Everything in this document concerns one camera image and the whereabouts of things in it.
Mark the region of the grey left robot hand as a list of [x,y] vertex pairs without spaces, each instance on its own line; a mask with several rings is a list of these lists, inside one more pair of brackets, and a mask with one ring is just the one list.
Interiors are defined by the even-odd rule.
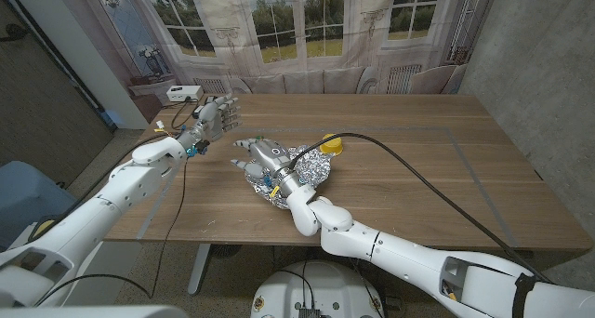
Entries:
[[208,99],[204,105],[199,106],[195,111],[195,126],[201,133],[201,140],[214,142],[220,139],[225,132],[240,126],[240,106],[237,105],[238,98],[232,94],[223,97]]

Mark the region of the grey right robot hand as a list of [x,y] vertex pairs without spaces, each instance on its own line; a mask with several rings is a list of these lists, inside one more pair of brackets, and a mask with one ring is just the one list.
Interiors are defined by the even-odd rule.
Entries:
[[232,159],[231,163],[243,169],[251,177],[262,179],[265,170],[274,177],[284,177],[294,172],[290,167],[291,159],[287,149],[277,141],[271,139],[240,139],[234,142],[234,146],[240,146],[248,150],[249,156],[254,163],[247,163]]

